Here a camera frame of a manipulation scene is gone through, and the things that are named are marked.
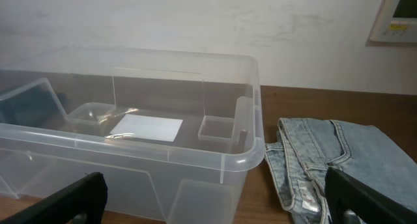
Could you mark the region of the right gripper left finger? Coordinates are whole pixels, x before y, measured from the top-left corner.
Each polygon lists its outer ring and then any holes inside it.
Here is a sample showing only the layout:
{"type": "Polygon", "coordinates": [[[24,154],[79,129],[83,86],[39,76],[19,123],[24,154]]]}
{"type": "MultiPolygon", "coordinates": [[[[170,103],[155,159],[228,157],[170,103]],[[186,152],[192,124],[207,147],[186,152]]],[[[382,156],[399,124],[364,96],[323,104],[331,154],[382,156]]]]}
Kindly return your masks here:
{"type": "Polygon", "coordinates": [[[1,224],[101,223],[108,200],[104,175],[93,172],[1,224]]]}

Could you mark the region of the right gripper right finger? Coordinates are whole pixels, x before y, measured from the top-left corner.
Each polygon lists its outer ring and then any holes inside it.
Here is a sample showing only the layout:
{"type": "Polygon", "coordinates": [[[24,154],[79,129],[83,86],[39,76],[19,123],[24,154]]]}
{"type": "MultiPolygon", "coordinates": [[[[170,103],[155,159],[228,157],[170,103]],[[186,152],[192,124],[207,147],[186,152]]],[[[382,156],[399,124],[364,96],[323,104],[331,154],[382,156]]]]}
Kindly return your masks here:
{"type": "Polygon", "coordinates": [[[329,168],[324,189],[330,222],[416,223],[416,212],[391,200],[343,171],[329,168]]]}

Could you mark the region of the light blue jeans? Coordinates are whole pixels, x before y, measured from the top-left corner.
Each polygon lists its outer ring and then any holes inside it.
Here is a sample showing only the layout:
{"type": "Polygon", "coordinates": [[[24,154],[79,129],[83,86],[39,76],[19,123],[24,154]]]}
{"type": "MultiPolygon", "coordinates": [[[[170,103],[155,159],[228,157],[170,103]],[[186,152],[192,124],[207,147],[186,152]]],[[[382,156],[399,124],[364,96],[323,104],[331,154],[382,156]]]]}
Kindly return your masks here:
{"type": "Polygon", "coordinates": [[[324,196],[330,167],[416,210],[416,163],[374,126],[281,118],[265,160],[280,203],[295,223],[330,222],[324,196]]]}

